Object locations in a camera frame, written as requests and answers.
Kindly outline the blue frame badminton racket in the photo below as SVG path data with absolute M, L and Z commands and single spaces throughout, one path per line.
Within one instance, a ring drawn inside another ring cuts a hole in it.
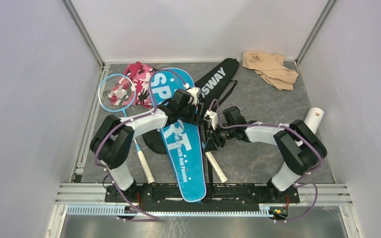
M 96 164 L 108 171 L 121 190 L 126 190 L 134 183 L 126 159 L 136 139 L 130 123 L 113 130 L 122 123 L 113 113 L 126 114 L 126 108 L 136 100 L 136 87 L 127 76 L 112 74 L 100 83 L 98 99 L 101 107 L 112 114 L 98 128 L 90 143 L 90 150 L 97 156 Z

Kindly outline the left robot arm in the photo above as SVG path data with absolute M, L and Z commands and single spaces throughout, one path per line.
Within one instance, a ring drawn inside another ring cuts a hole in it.
M 134 117 L 113 119 L 103 125 L 96 134 L 90 149 L 97 161 L 106 169 L 112 183 L 118 189 L 117 196 L 124 202 L 132 201 L 136 189 L 126 159 L 133 140 L 147 132 L 162 129 L 177 121 L 195 122 L 200 106 L 201 91 L 197 87 L 178 89 L 172 98 L 155 105 L 154 109 Z

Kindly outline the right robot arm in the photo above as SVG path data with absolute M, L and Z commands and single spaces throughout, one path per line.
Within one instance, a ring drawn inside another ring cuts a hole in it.
M 284 199 L 286 190 L 304 174 L 319 166 L 327 156 L 327 149 L 316 136 L 324 116 L 320 108 L 311 108 L 304 120 L 297 119 L 287 124 L 246 121 L 236 106 L 227 108 L 223 115 L 225 124 L 220 124 L 218 114 L 212 110 L 206 111 L 204 115 L 208 123 L 208 136 L 217 148 L 224 147 L 226 140 L 233 138 L 278 147 L 284 163 L 268 181 L 266 194 L 272 202 Z

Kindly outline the blue Sport racket cover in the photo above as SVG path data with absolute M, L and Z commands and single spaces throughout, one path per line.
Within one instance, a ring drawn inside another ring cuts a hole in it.
M 177 89 L 184 89 L 186 83 L 194 87 L 192 77 L 183 69 L 169 67 L 160 70 L 151 80 L 154 102 L 160 106 Z M 186 202 L 200 202 L 206 196 L 206 185 L 198 126 L 178 120 L 160 132 L 182 198 Z

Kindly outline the black Crossway racket cover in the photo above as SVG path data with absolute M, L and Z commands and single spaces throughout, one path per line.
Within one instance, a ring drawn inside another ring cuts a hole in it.
M 214 69 L 203 76 L 195 83 L 195 87 L 201 89 L 202 98 L 200 101 L 204 104 L 202 114 L 204 115 L 208 110 L 214 99 L 217 99 L 219 103 L 223 103 L 234 90 L 233 86 L 225 96 L 221 99 L 220 96 L 224 93 L 224 90 L 232 82 L 232 78 L 239 68 L 239 62 L 237 59 L 226 58 L 220 62 Z M 152 130 L 145 133 L 142 136 L 146 146 L 157 154 L 166 154 L 166 148 L 164 141 L 161 137 L 161 132 L 158 130 Z

